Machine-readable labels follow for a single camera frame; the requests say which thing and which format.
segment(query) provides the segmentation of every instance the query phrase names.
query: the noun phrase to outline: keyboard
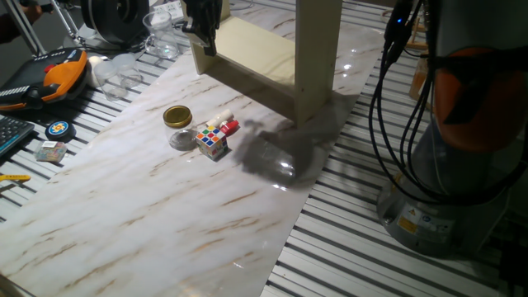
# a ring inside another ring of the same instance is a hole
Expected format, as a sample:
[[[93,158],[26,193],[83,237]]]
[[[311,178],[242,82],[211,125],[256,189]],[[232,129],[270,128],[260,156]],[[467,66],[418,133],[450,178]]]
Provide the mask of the keyboard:
[[[0,115],[0,156],[23,140],[35,125],[10,116]]]

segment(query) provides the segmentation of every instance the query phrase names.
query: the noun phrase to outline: yellow tool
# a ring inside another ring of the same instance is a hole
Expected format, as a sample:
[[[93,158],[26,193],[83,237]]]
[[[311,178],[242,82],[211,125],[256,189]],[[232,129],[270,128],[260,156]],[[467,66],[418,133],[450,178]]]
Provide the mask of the yellow tool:
[[[0,182],[1,181],[20,181],[20,182],[27,182],[31,179],[28,175],[0,175]]]

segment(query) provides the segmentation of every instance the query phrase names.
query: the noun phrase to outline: wooden shelf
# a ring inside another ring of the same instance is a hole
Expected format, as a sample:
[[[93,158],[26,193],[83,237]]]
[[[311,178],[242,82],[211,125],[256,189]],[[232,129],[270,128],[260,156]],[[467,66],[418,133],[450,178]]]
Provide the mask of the wooden shelf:
[[[233,63],[290,96],[293,110],[286,113],[300,127],[332,96],[341,9],[342,0],[297,0],[293,42],[231,16],[229,0],[223,0],[217,55],[191,43],[196,72],[206,73],[221,60]]]
[[[294,95],[295,42],[235,16],[222,21],[216,34],[219,57],[255,73],[272,87]]]

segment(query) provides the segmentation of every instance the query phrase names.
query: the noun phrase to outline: red object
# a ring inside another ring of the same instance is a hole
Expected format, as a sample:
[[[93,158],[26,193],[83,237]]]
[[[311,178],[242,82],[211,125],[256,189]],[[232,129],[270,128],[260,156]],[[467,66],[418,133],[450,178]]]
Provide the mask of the red object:
[[[44,68],[44,73],[48,73],[55,65],[48,65],[48,67]]]
[[[226,136],[230,136],[237,130],[237,127],[238,127],[238,121],[234,120],[225,125],[222,125],[222,127],[220,127],[220,130],[224,132]]]

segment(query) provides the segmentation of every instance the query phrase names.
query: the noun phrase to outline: small box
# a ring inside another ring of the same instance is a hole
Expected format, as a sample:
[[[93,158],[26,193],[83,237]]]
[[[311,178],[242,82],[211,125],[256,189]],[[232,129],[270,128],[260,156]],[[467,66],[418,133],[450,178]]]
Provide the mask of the small box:
[[[196,136],[196,142],[200,151],[213,161],[228,151],[228,140],[224,132],[213,126],[202,130]]]
[[[39,162],[60,162],[67,150],[62,142],[45,141],[35,153],[35,159]]]

